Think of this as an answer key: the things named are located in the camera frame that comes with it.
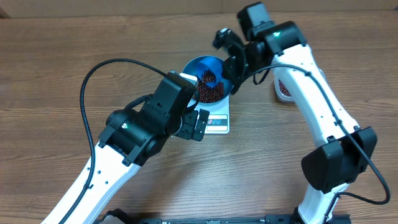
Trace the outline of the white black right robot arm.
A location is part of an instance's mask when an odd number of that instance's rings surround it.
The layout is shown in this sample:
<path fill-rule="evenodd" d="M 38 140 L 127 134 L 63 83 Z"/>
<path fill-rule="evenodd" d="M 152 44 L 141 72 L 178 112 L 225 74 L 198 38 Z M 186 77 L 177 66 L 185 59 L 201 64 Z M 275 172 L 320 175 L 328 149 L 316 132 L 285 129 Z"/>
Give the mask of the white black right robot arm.
<path fill-rule="evenodd" d="M 373 128 L 361 128 L 329 87 L 299 27 L 276 24 L 261 2 L 237 15 L 243 37 L 231 29 L 216 33 L 213 46 L 224 48 L 223 77 L 238 90 L 255 74 L 271 70 L 302 112 L 315 149 L 301 161 L 308 188 L 304 200 L 288 216 L 291 223 L 349 223 L 333 216 L 338 197 L 368 167 L 377 143 Z"/>

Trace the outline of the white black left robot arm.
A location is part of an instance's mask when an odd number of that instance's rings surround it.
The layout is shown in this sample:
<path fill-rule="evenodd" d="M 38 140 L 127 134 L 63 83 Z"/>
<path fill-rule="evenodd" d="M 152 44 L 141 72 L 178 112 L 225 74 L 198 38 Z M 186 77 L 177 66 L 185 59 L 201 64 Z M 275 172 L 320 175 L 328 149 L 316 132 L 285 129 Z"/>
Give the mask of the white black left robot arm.
<path fill-rule="evenodd" d="M 116 110 L 84 169 L 44 223 L 93 223 L 113 195 L 171 136 L 201 141 L 209 112 L 196 110 L 198 78 L 168 73 L 154 94 Z"/>

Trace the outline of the blue plastic measuring scoop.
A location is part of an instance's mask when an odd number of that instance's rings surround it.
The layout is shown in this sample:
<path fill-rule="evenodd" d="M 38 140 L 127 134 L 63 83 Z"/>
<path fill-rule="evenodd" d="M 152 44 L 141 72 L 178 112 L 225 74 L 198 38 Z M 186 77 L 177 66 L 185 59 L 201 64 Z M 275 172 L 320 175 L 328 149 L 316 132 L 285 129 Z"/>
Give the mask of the blue plastic measuring scoop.
<path fill-rule="evenodd" d="M 215 79 L 211 82 L 206 83 L 209 87 L 215 87 L 222 80 L 223 73 L 223 61 L 214 56 L 203 56 L 199 58 L 199 61 L 195 65 L 195 71 L 198 75 L 198 79 L 204 82 L 205 72 L 210 72 L 214 75 Z"/>

